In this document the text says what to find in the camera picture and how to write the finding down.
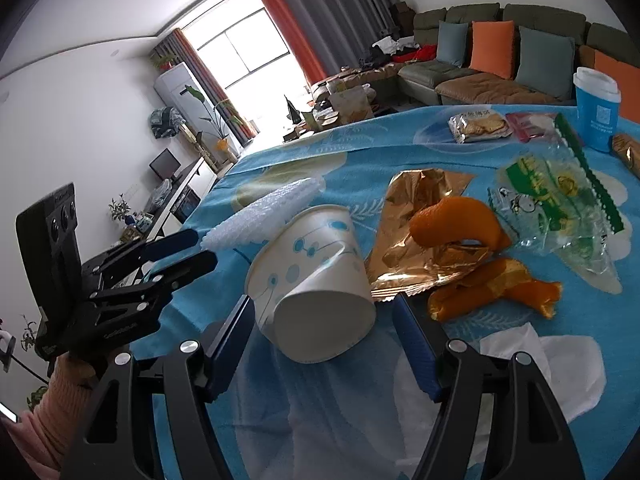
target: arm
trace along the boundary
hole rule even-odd
[[[86,363],[58,358],[47,393],[33,413],[24,412],[21,422],[3,421],[16,447],[31,469],[43,480],[57,479],[66,450],[91,390],[81,386],[94,375]]]

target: paper cup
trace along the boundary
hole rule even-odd
[[[376,320],[349,210],[337,205],[297,215],[255,257],[244,290],[258,329],[299,363],[340,355]]]

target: monitor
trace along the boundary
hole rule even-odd
[[[174,173],[180,169],[180,162],[167,148],[156,157],[149,167],[161,180],[166,178],[174,180]]]

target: gold foil wrapper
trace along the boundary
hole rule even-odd
[[[611,148],[631,173],[640,178],[640,142],[630,135],[616,134],[611,141]]]
[[[365,262],[375,300],[388,301],[399,292],[412,296],[453,282],[491,255],[486,247],[462,244],[423,249],[409,234],[414,214],[446,196],[461,195],[474,177],[437,168],[403,171],[393,177],[376,241]]]

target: window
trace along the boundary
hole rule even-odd
[[[226,88],[286,56],[289,49],[263,8],[207,41],[199,53]]]
[[[282,142],[286,95],[309,110],[306,79],[261,0],[224,0],[184,28],[236,109]]]
[[[200,49],[226,28],[263,8],[261,0],[223,0],[187,25],[184,35],[196,49]]]

